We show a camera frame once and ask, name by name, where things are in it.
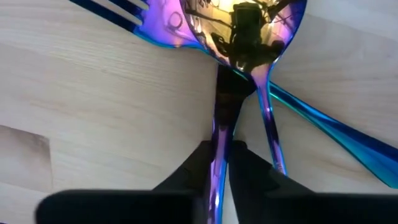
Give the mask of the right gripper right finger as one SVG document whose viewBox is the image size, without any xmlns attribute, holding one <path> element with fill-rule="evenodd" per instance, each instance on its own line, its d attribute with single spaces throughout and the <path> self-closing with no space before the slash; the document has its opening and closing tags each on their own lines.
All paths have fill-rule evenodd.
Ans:
<svg viewBox="0 0 398 224">
<path fill-rule="evenodd" d="M 398 224 L 398 195 L 314 192 L 233 141 L 229 181 L 239 224 Z"/>
</svg>

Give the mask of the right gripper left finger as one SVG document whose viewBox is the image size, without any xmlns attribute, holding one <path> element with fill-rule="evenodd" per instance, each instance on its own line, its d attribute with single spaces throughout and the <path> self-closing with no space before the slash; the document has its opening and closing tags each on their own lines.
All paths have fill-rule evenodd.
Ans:
<svg viewBox="0 0 398 224">
<path fill-rule="evenodd" d="M 152 190 L 70 189 L 45 197 L 36 224 L 203 224 L 211 142 Z"/>
</svg>

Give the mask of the iridescent purple utensil handle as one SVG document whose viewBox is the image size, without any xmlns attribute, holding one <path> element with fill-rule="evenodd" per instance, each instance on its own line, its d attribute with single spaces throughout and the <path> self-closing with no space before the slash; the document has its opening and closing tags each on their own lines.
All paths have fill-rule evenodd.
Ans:
<svg viewBox="0 0 398 224">
<path fill-rule="evenodd" d="M 243 102 L 255 90 L 253 81 L 243 78 L 225 65 L 218 65 L 206 224 L 222 224 L 226 170 L 235 127 Z"/>
</svg>

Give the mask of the iridescent fork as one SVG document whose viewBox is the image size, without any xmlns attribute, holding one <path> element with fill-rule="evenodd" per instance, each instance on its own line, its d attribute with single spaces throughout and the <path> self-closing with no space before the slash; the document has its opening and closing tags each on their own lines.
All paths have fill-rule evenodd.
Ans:
<svg viewBox="0 0 398 224">
<path fill-rule="evenodd" d="M 138 18 L 141 24 L 93 0 L 70 1 L 152 44 L 168 48 L 199 48 L 177 0 L 143 0 L 148 9 L 142 9 L 130 0 L 109 0 Z M 327 116 L 274 83 L 271 84 L 271 95 L 331 137 L 380 181 L 398 189 L 398 149 Z"/>
</svg>

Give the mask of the iridescent spoon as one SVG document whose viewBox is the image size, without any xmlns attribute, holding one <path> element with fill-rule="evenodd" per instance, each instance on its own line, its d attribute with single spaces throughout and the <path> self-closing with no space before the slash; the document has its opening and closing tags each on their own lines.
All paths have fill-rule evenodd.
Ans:
<svg viewBox="0 0 398 224">
<path fill-rule="evenodd" d="M 255 83 L 274 167 L 286 174 L 270 79 L 301 24 L 307 0 L 180 0 L 180 4 L 203 48 Z"/>
</svg>

